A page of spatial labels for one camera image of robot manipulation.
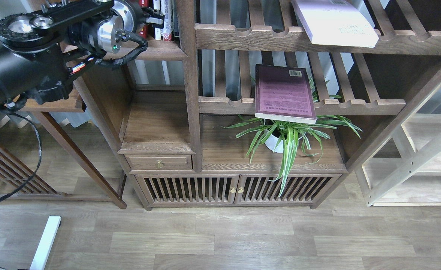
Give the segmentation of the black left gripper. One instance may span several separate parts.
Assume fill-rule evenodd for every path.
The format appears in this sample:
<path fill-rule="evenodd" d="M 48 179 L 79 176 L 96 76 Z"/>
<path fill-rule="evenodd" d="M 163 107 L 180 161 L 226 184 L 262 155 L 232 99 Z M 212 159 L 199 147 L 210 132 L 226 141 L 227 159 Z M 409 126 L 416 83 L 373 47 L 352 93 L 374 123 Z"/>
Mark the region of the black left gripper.
<path fill-rule="evenodd" d="M 163 29 L 165 15 L 156 11 L 143 11 L 138 0 L 115 0 L 112 10 L 123 19 L 124 29 L 138 33 L 144 24 Z"/>

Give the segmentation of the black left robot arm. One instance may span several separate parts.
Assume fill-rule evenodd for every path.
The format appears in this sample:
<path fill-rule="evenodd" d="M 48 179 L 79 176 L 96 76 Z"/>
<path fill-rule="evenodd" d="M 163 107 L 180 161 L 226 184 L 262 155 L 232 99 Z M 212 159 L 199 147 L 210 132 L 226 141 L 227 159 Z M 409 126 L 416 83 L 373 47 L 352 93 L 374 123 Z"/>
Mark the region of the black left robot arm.
<path fill-rule="evenodd" d="M 117 68 L 147 50 L 138 25 L 158 12 L 127 0 L 63 0 L 0 20 L 0 112 L 17 115 L 28 99 L 68 99 L 93 65 Z"/>

